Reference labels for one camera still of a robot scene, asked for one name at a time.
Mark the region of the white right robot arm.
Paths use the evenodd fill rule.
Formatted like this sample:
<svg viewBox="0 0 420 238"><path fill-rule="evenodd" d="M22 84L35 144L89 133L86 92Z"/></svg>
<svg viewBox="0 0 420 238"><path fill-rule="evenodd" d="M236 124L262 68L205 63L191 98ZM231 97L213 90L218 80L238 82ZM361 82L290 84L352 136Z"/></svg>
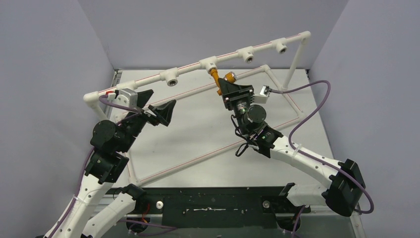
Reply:
<svg viewBox="0 0 420 238"><path fill-rule="evenodd" d="M217 84L225 108L233 112L231 121L235 134L245 140L246 148L251 146L259 154L287 163L319 182L316 186L289 183L278 199L283 211L290 212L303 205L327 206L344 217L357 211L366 185L355 161L342 162L315 155L269 126L264 107L255 102L253 86L222 78Z"/></svg>

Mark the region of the yellow plastic water faucet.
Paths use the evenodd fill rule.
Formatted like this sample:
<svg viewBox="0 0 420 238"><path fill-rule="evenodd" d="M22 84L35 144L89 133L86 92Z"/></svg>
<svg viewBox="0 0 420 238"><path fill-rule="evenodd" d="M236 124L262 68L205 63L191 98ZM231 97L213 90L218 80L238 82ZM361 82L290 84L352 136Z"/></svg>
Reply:
<svg viewBox="0 0 420 238"><path fill-rule="evenodd" d="M218 91L217 91L217 93L218 93L218 95L219 95L219 96L221 96L221 94L222 94L219 81L221 81L222 79L223 79L223 80L225 80L225 81L228 81L228 82L230 82L230 83L234 83L234 82L236 82L236 81L237 81L237 76L236 76L236 74L235 74L234 72L232 72L232 71L231 71L231 72L228 72L227 74L225 74L225 76L224 76L224 77L220 77L220 76L219 76L218 71L217 71L217 69L216 69L216 68L212 68L212 69L210 69L210 70L208 71L208 73L209 73L209 75L210 75L210 76L214 79L215 84L216 84L216 85L217 85L217 87L218 87Z"/></svg>

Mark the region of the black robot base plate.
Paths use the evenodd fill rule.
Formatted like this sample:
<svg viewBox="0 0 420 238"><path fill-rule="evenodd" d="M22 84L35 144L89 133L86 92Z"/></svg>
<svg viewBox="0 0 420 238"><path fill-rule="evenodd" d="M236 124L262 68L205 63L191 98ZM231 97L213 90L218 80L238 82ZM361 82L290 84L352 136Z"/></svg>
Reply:
<svg viewBox="0 0 420 238"><path fill-rule="evenodd" d="M183 228L292 229L299 206L286 199L285 187L145 188L129 218L159 218Z"/></svg>

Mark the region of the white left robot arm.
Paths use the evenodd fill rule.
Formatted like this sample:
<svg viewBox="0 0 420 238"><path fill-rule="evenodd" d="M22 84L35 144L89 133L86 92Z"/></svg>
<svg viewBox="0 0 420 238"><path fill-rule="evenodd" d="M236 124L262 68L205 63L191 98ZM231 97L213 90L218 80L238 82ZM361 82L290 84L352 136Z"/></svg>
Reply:
<svg viewBox="0 0 420 238"><path fill-rule="evenodd" d="M53 227L46 232L46 238L101 238L123 216L133 211L145 210L146 192L135 184L121 189L117 198L94 215L95 208L103 196L126 168L128 152L146 124L168 126L176 100L158 106L149 105L149 111L142 108L153 94L153 90L135 92L131 89L107 91L98 101L110 107L128 111L119 122L108 119L99 121L92 132L92 149L84 162L78 180L78 189L73 194L66 210Z"/></svg>

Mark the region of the white PVC pipe frame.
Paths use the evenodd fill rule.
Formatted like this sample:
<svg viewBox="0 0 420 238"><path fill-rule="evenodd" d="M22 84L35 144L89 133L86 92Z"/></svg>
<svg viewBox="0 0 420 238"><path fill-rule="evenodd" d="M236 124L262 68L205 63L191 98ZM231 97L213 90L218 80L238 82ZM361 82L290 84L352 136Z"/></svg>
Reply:
<svg viewBox="0 0 420 238"><path fill-rule="evenodd" d="M284 80L268 65L240 70L240 82L258 86L268 83L279 89L286 88L294 73L299 78L303 71L297 68L302 52L311 37L309 31L279 38L257 46L249 46L231 53L202 59L182 67L175 67L157 74L119 83L103 91L84 95L83 100L100 119L107 115L100 109L100 96L124 88L130 90L158 89L158 100L153 106L176 100L174 126L157 135L147 133L147 138L135 143L128 151L130 161L127 179L138 186L150 187L233 187L270 184L267 175L252 177L270 166L270 162L257 164L258 155L246 154L237 158L234 151L243 140L236 137L230 116L216 94L216 84L209 71L218 63L244 57L250 60L254 53L276 49L283 53L288 44L299 43L288 70L283 70Z"/></svg>

